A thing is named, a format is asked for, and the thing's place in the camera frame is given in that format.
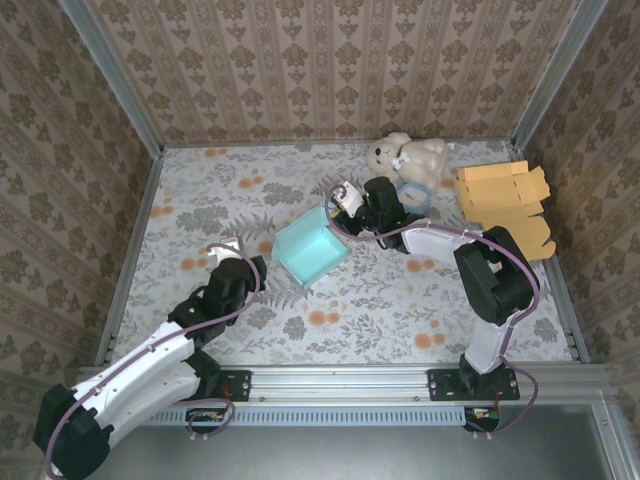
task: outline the stuffed toy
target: stuffed toy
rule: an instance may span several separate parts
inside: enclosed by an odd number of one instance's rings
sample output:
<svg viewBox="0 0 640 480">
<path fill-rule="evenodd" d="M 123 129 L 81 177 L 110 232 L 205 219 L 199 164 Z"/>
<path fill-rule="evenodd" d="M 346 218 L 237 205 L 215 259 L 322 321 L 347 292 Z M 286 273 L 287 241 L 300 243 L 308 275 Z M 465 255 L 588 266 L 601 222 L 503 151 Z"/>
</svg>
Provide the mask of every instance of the stuffed toy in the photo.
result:
<svg viewBox="0 0 640 480">
<path fill-rule="evenodd" d="M 371 170 L 396 185 L 418 183 L 435 190 L 447 165 L 447 144 L 440 138 L 415 140 L 394 132 L 371 144 L 366 160 Z"/>
</svg>

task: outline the floral wallpaper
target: floral wallpaper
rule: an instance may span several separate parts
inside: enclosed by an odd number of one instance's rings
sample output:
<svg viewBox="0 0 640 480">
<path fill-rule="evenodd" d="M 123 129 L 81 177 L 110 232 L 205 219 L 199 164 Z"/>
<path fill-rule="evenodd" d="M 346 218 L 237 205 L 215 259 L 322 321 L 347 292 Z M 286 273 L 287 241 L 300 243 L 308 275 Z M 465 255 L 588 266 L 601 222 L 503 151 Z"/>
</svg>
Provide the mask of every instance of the floral wallpaper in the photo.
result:
<svg viewBox="0 0 640 480">
<path fill-rule="evenodd" d="M 508 137 L 577 0 L 89 0 L 165 144 Z"/>
<path fill-rule="evenodd" d="M 349 254 L 304 290 L 271 259 L 275 233 L 324 201 L 348 179 L 362 188 L 375 176 L 367 144 L 296 144 L 176 148 L 164 152 L 114 358 L 148 337 L 175 305 L 205 285 L 209 243 L 240 236 L 268 266 L 266 290 L 206 350 L 222 365 L 416 364 L 457 362 L 477 316 L 457 268 L 428 257 L 346 242 Z M 434 194 L 434 221 L 474 228 L 460 212 L 456 168 L 509 161 L 503 141 L 457 142 Z M 515 361 L 569 361 L 571 355 L 541 262 L 538 310 L 514 333 Z"/>
<path fill-rule="evenodd" d="M 0 2 L 0 478 L 35 478 L 40 398 L 92 364 L 149 156 L 55 1 Z"/>
<path fill-rule="evenodd" d="M 576 313 L 640 445 L 640 3 L 610 0 L 526 149 Z"/>
</svg>

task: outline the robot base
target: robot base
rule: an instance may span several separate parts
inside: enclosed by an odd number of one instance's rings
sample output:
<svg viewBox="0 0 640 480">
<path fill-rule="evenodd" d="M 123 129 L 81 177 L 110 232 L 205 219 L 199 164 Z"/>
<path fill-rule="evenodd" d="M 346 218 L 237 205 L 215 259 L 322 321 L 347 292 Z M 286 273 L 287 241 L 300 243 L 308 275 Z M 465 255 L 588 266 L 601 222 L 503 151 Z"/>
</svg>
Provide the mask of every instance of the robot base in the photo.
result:
<svg viewBox="0 0 640 480">
<path fill-rule="evenodd" d="M 427 372 L 429 396 L 432 402 L 451 401 L 495 401 L 520 400 L 520 390 L 516 374 L 510 368 L 500 365 L 485 375 L 464 367 L 436 368 Z"/>
</svg>

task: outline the cable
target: cable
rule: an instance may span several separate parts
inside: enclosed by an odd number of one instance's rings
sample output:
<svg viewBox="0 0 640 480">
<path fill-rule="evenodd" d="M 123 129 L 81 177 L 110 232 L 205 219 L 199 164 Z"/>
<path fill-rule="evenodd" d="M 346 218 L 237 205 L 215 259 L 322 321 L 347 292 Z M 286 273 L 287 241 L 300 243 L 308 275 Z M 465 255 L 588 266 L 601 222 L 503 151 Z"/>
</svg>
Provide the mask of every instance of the cable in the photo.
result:
<svg viewBox="0 0 640 480">
<path fill-rule="evenodd" d="M 220 425 L 216 427 L 216 429 L 213 432 L 206 434 L 209 437 L 213 437 L 214 435 L 218 435 L 222 433 L 222 431 L 229 426 L 231 421 L 236 416 L 236 406 L 231 400 L 228 400 L 226 398 L 204 398 L 202 400 L 190 400 L 186 402 L 178 402 L 175 405 L 189 406 L 189 405 L 202 405 L 203 403 L 216 403 L 216 402 L 224 403 L 225 405 L 227 405 L 227 408 L 231 409 L 231 413 L 224 422 L 222 422 Z M 191 434 L 191 438 L 195 438 L 195 435 L 197 435 L 197 433 L 193 431 L 193 422 L 195 421 L 195 419 L 203 415 L 207 415 L 209 413 L 210 412 L 199 412 L 196 415 L 193 415 L 189 419 L 189 423 L 187 423 L 187 430 L 189 430 L 189 433 Z"/>
<path fill-rule="evenodd" d="M 476 235 L 475 233 L 469 232 L 466 229 L 465 230 L 460 230 L 458 228 L 447 227 L 446 225 L 438 225 L 438 224 L 429 222 L 429 223 L 412 223 L 411 225 L 405 225 L 404 227 L 396 228 L 395 230 L 392 230 L 392 231 L 387 232 L 387 233 L 382 233 L 382 234 L 379 234 L 379 235 L 370 235 L 368 237 L 358 237 L 356 235 L 351 235 L 350 233 L 347 233 L 347 232 L 341 230 L 340 227 L 338 227 L 338 225 L 336 224 L 335 220 L 330 215 L 329 202 L 331 201 L 331 198 L 333 197 L 333 194 L 336 191 L 340 191 L 342 197 L 344 197 L 346 195 L 346 193 L 347 193 L 347 189 L 344 187 L 344 185 L 337 184 L 337 185 L 332 186 L 327 191 L 327 195 L 326 195 L 325 200 L 324 200 L 324 210 L 325 210 L 325 214 L 327 215 L 327 218 L 329 219 L 329 228 L 331 228 L 331 230 L 333 230 L 337 234 L 342 235 L 343 237 L 349 238 L 351 240 L 355 240 L 356 242 L 379 242 L 383 238 L 391 237 L 393 235 L 397 235 L 399 233 L 406 232 L 406 231 L 409 231 L 409 230 L 416 230 L 416 229 L 420 229 L 420 228 L 430 228 L 430 229 L 433 229 L 433 230 L 439 230 L 441 232 L 453 233 L 453 234 L 456 234 L 456 235 L 461 235 L 463 237 L 468 237 L 468 238 L 471 238 L 471 239 L 473 239 L 473 240 L 475 240 L 477 242 L 483 243 L 483 244 L 487 245 L 489 248 L 491 248 L 493 250 L 496 250 L 496 251 L 500 252 L 501 254 L 503 254 L 505 257 L 507 257 L 509 260 L 511 260 L 522 271 L 522 273 L 525 274 L 525 276 L 527 277 L 527 280 L 529 280 L 529 283 L 531 284 L 531 288 L 533 289 L 533 301 L 531 302 L 531 305 L 529 305 L 529 308 L 527 308 L 522 313 L 517 315 L 509 323 L 509 327 L 507 329 L 507 332 L 506 332 L 506 334 L 504 336 L 504 339 L 502 340 L 502 344 L 500 345 L 499 358 L 500 358 L 500 360 L 502 360 L 502 362 L 508 368 L 511 368 L 513 371 L 515 371 L 517 373 L 520 373 L 520 374 L 524 375 L 525 377 L 529 378 L 529 380 L 531 380 L 531 382 L 533 383 L 533 394 L 531 395 L 531 398 L 529 399 L 529 403 L 527 403 L 527 406 L 525 407 L 525 409 L 520 413 L 520 415 L 518 415 L 518 417 L 513 422 L 511 422 L 509 425 L 506 425 L 506 426 L 504 426 L 502 428 L 499 428 L 498 430 L 495 430 L 494 432 L 491 432 L 491 433 L 492 434 L 502 433 L 502 432 L 505 432 L 505 431 L 510 430 L 511 428 L 513 428 L 518 422 L 520 422 L 522 420 L 522 418 L 524 418 L 524 416 L 533 407 L 533 404 L 535 403 L 536 399 L 538 398 L 538 391 L 539 391 L 538 382 L 533 377 L 533 375 L 531 375 L 530 373 L 522 370 L 519 367 L 515 367 L 504 356 L 506 351 L 507 351 L 507 347 L 509 346 L 509 340 L 511 339 L 511 336 L 513 335 L 513 329 L 515 328 L 515 326 L 518 323 L 520 323 L 522 320 L 524 320 L 528 315 L 533 313 L 536 310 L 536 308 L 538 308 L 538 304 L 540 303 L 540 288 L 538 287 L 538 284 L 536 282 L 535 277 L 533 276 L 533 273 L 531 273 L 529 268 L 518 257 L 516 257 L 513 253 L 511 253 L 509 250 L 504 248 L 502 245 L 498 245 L 497 243 L 492 242 L 491 240 L 488 240 L 488 239 L 486 239 L 486 238 L 484 238 L 484 237 L 482 237 L 480 235 Z M 479 431 L 484 431 L 482 428 L 478 427 L 477 425 L 473 424 L 472 422 L 468 422 L 468 423 L 472 427 L 477 428 Z"/>
<path fill-rule="evenodd" d="M 201 330 L 203 328 L 208 328 L 208 327 L 211 327 L 213 325 L 217 325 L 219 323 L 226 322 L 227 320 L 231 320 L 232 318 L 235 318 L 238 315 L 240 315 L 242 312 L 246 311 L 257 300 L 258 293 L 260 291 L 260 273 L 258 272 L 258 269 L 255 266 L 255 264 L 253 263 L 253 261 L 251 260 L 251 258 L 249 258 L 245 253 L 241 252 L 240 250 L 237 250 L 237 249 L 235 249 L 233 247 L 230 247 L 229 245 L 226 245 L 224 243 L 212 243 L 212 244 L 207 246 L 206 251 L 210 251 L 212 248 L 223 248 L 225 250 L 229 250 L 229 251 L 235 253 L 236 255 L 238 255 L 240 258 L 242 258 L 245 262 L 247 262 L 249 264 L 249 267 L 251 267 L 251 271 L 253 272 L 253 276 L 254 276 L 255 281 L 256 281 L 255 282 L 256 283 L 256 289 L 252 293 L 251 297 L 249 297 L 249 300 L 247 300 L 242 307 L 240 307 L 238 310 L 236 310 L 233 313 L 229 313 L 229 314 L 224 315 L 224 316 L 222 316 L 220 318 L 214 318 L 214 319 L 211 319 L 211 320 L 207 320 L 206 322 L 201 323 L 199 325 L 193 325 L 193 326 L 188 327 L 188 328 L 183 328 L 182 330 L 177 330 L 177 331 L 175 331 L 173 333 L 170 333 L 169 335 L 166 335 L 166 336 L 156 340 L 155 342 L 153 342 L 150 345 L 150 348 L 145 348 L 144 350 L 141 350 L 136 355 L 131 357 L 129 360 L 124 362 L 122 365 L 119 365 L 113 372 L 111 372 L 109 375 L 107 375 L 105 378 L 103 378 L 100 382 L 98 382 L 98 384 L 96 386 L 91 388 L 85 395 L 83 395 L 79 400 L 77 400 L 69 408 L 69 410 L 67 410 L 64 413 L 64 415 L 62 415 L 62 418 L 60 418 L 60 421 L 56 425 L 56 428 L 53 429 L 53 433 L 51 434 L 51 438 L 49 439 L 49 443 L 47 444 L 47 451 L 45 453 L 45 469 L 47 471 L 47 475 L 49 475 L 50 478 L 52 478 L 54 480 L 64 480 L 63 476 L 57 475 L 53 471 L 53 462 L 52 462 L 53 447 L 56 444 L 56 441 L 58 440 L 58 436 L 60 435 L 60 432 L 62 431 L 62 428 L 64 427 L 64 425 L 69 421 L 69 418 L 71 418 L 71 415 L 73 415 L 73 413 L 78 408 L 80 408 L 82 406 L 82 404 L 84 404 L 84 402 L 89 400 L 89 398 L 91 398 L 92 396 L 97 395 L 98 392 L 100 392 L 100 390 L 102 390 L 117 375 L 119 375 L 124 370 L 129 368 L 132 364 L 137 362 L 140 358 L 144 357 L 147 353 L 149 353 L 149 352 L 155 350 L 156 348 L 158 348 L 163 343 L 168 342 L 169 340 L 171 340 L 171 339 L 173 339 L 175 337 L 178 337 L 180 335 L 186 335 L 187 333 L 195 332 L 197 330 Z"/>
</svg>

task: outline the floral floor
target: floral floor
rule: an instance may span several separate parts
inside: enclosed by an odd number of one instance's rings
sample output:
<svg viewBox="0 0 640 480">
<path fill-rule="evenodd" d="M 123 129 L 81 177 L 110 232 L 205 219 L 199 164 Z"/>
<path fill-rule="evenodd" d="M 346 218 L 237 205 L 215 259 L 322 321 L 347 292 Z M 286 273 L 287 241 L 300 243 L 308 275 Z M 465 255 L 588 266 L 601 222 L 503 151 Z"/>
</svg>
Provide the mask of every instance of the floral floor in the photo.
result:
<svg viewBox="0 0 640 480">
<path fill-rule="evenodd" d="M 429 258 L 348 243 L 347 259 L 304 291 L 271 261 L 275 232 L 323 200 L 340 178 L 374 176 L 365 144 L 169 149 L 164 153 L 142 251 L 114 358 L 145 339 L 180 301 L 207 283 L 204 246 L 240 235 L 267 260 L 257 305 L 206 350 L 223 365 L 457 362 L 474 313 L 456 268 Z M 456 167 L 509 161 L 504 142 L 456 143 L 431 203 L 433 221 L 465 225 L 453 188 Z M 513 336 L 516 361 L 571 360 L 543 266 L 537 312 Z"/>
</svg>

